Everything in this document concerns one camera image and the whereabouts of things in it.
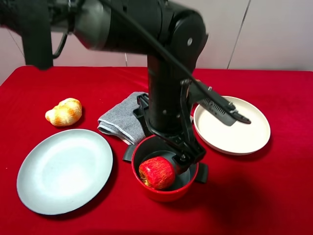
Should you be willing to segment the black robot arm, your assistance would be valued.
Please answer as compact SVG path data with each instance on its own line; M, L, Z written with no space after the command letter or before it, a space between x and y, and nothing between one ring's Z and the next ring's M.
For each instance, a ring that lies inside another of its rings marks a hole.
M208 39L200 13L170 0L3 0L0 24L22 37L25 63L53 66L66 36L88 49L147 56L149 92L137 97L134 115L146 138L169 146L178 173L205 156L194 136L195 103L223 124L250 124L236 107L192 73ZM64 34L56 52L51 33Z

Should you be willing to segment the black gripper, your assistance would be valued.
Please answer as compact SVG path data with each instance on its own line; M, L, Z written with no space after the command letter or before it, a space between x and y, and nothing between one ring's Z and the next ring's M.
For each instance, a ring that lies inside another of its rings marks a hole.
M209 96L203 93L200 86ZM201 105L226 126L237 121L251 124L250 119L239 114L232 101L219 95L212 87L188 79L183 80L177 90L170 90L168 96L157 91L140 94L136 100L139 107L133 114L140 122L145 137L155 135L174 151L172 165L178 175L202 160L206 153L192 129L190 114L194 103Z

